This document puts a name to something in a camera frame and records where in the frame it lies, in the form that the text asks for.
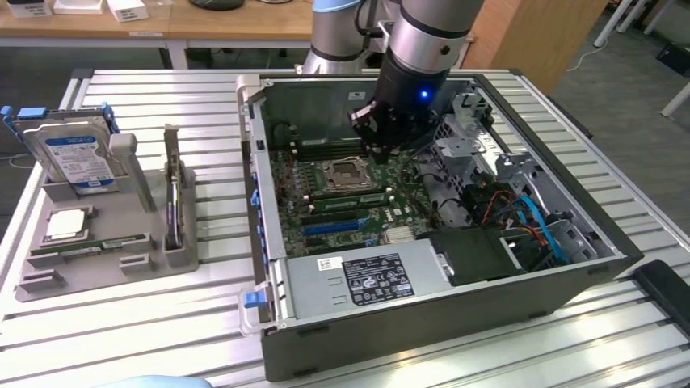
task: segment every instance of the hard drive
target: hard drive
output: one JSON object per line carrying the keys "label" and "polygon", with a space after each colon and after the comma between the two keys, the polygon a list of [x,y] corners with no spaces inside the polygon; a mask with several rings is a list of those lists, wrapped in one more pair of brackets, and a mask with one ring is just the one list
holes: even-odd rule
{"label": "hard drive", "polygon": [[115,177],[126,172],[108,148],[119,132],[108,105],[79,111],[23,108],[12,125],[52,183],[70,182],[80,195],[118,190]]}

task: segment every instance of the green circuit board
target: green circuit board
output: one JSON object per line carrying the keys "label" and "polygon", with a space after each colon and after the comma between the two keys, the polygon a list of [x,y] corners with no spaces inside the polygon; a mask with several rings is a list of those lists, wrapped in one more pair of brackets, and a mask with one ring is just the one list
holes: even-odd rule
{"label": "green circuit board", "polygon": [[[290,258],[386,244],[390,228],[407,226],[414,235],[434,229],[435,214],[423,185],[415,180],[411,154],[377,165],[369,157],[299,162],[286,151],[273,152]],[[306,235],[310,228],[355,222],[355,230]]]}

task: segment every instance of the blue pcie slot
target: blue pcie slot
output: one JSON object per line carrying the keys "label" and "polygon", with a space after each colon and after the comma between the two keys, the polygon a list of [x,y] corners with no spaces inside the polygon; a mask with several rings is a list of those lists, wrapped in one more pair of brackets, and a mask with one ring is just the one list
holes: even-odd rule
{"label": "blue pcie slot", "polygon": [[359,230],[362,223],[359,221],[339,222],[329,225],[306,226],[302,230],[305,236],[314,234],[338,233],[349,230]]}

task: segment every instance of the white box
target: white box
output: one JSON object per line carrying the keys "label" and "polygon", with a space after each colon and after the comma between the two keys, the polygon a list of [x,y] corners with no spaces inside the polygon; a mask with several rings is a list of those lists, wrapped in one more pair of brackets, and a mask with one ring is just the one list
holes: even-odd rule
{"label": "white box", "polygon": [[15,18],[38,18],[40,16],[51,16],[51,7],[43,1],[30,2],[27,4],[10,4],[10,10]]}
{"label": "white box", "polygon": [[148,19],[147,6],[142,0],[108,0],[108,7],[120,23]]}
{"label": "white box", "polygon": [[55,0],[54,11],[62,15],[102,15],[104,0]]}

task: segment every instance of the slotted metal table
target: slotted metal table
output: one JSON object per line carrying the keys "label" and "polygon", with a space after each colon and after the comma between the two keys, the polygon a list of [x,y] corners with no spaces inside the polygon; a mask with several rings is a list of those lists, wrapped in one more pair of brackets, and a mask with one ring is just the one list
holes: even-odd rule
{"label": "slotted metal table", "polygon": [[[199,175],[197,272],[19,303],[14,288],[44,193],[35,168],[0,246],[0,384],[87,387],[143,374],[206,377],[217,387],[681,386],[689,338],[628,273],[553,315],[273,384],[259,338],[239,333],[238,292],[254,284],[235,101],[259,70],[108,70],[71,80],[62,108],[115,107],[147,170],[165,163],[163,125],[182,126]],[[483,71],[646,254],[690,278],[690,240],[529,80]],[[520,141],[501,119],[513,150]]]}

